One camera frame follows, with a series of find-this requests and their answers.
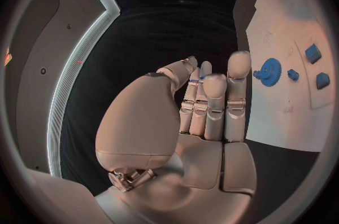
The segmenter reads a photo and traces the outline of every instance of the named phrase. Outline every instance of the white robotic hand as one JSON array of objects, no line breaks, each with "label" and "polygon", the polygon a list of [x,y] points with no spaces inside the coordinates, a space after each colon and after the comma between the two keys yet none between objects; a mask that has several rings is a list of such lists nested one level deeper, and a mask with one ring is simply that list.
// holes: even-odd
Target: white robotic hand
[{"label": "white robotic hand", "polygon": [[212,73],[211,63],[203,62],[190,76],[180,109],[180,132],[206,140],[222,140],[224,136],[230,142],[242,141],[246,77],[250,69],[251,57],[247,51],[231,55],[227,77]]}]

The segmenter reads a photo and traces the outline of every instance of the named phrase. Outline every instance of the blue gear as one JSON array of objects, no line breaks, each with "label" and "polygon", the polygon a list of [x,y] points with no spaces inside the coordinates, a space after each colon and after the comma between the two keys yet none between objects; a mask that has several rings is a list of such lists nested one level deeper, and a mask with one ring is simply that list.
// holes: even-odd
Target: blue gear
[{"label": "blue gear", "polygon": [[263,85],[272,87],[279,81],[281,76],[281,64],[278,60],[270,58],[265,61],[260,70],[260,80]]}]

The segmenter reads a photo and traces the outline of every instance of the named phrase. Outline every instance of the blue cube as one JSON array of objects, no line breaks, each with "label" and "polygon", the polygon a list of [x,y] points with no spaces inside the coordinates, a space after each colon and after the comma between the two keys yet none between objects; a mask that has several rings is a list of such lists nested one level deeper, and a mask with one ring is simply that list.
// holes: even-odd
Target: blue cube
[{"label": "blue cube", "polygon": [[305,51],[305,54],[306,58],[312,64],[316,63],[321,58],[321,53],[314,43]]},{"label": "blue cube", "polygon": [[319,73],[316,76],[316,88],[321,90],[329,85],[329,76],[325,73]]}]

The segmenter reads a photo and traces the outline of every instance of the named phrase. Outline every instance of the blue block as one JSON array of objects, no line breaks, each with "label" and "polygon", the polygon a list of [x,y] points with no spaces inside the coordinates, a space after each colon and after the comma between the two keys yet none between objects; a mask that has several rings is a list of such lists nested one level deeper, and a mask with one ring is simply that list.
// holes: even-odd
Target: blue block
[{"label": "blue block", "polygon": [[305,51],[305,54],[306,58],[312,64],[316,63],[321,58],[321,53],[314,43]]},{"label": "blue block", "polygon": [[316,88],[321,90],[329,85],[329,76],[325,73],[319,73],[316,76]]}]

